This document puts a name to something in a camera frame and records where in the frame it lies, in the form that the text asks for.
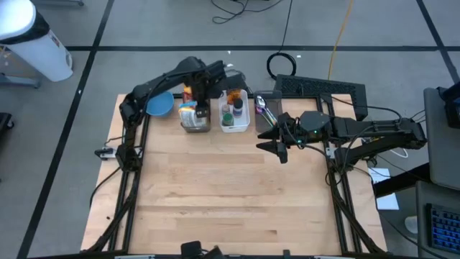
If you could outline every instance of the black keyboard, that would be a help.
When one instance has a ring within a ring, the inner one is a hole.
[[[460,254],[460,212],[435,204],[426,205],[428,245]]]

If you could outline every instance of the blue bowl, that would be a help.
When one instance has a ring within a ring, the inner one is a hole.
[[[167,91],[149,100],[146,113],[156,117],[166,117],[173,110],[173,107],[174,96]]]

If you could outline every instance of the white paper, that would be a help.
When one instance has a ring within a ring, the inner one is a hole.
[[[388,168],[369,168],[369,174],[372,177],[372,183],[378,183],[380,181],[386,180],[388,177],[385,176],[390,176]],[[384,210],[399,210],[400,207],[397,204],[396,194],[393,193],[377,198],[377,208]]]

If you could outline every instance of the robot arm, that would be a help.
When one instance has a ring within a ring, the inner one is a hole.
[[[257,147],[276,154],[281,163],[286,163],[287,149],[291,145],[302,146],[322,141],[343,145],[358,137],[379,139],[352,149],[336,148],[328,156],[338,168],[354,165],[359,159],[396,147],[420,149],[427,141],[421,125],[411,119],[357,122],[351,118],[330,117],[321,112],[304,112],[297,119],[288,113],[281,114],[277,126],[258,136],[259,139],[272,141],[260,143]]]
[[[210,91],[221,79],[226,77],[224,62],[216,61],[206,65],[203,61],[188,57],[170,72],[134,87],[120,104],[121,118],[124,124],[124,143],[116,150],[116,159],[124,171],[135,171],[141,161],[134,149],[137,127],[145,116],[147,102],[181,83],[192,88],[193,99],[197,101],[196,114],[206,117],[209,112],[206,99]]]

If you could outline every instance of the wooden tabletop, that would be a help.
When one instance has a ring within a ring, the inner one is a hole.
[[[348,95],[335,97],[351,102]],[[123,98],[116,101],[108,138],[121,135],[118,106]],[[212,100],[211,131],[188,134],[180,126],[178,104],[168,118],[152,117],[149,124],[130,253],[180,254],[182,243],[200,240],[204,249],[218,245],[226,254],[281,255],[284,249],[293,255],[341,254],[322,154],[291,148],[282,165],[276,155],[257,149],[263,140],[257,139],[253,104],[246,132],[223,133],[217,100]],[[351,106],[337,101],[333,106],[336,116],[354,118]],[[283,99],[282,108],[296,117],[316,110],[316,100]],[[367,171],[362,161],[356,166]],[[116,160],[103,161],[98,183],[117,167]],[[348,177],[357,219],[386,250],[369,176],[351,171]],[[82,249],[98,239],[113,217],[120,180],[118,173],[95,195]],[[353,250],[345,217],[344,224]],[[117,248],[124,228],[123,221]]]

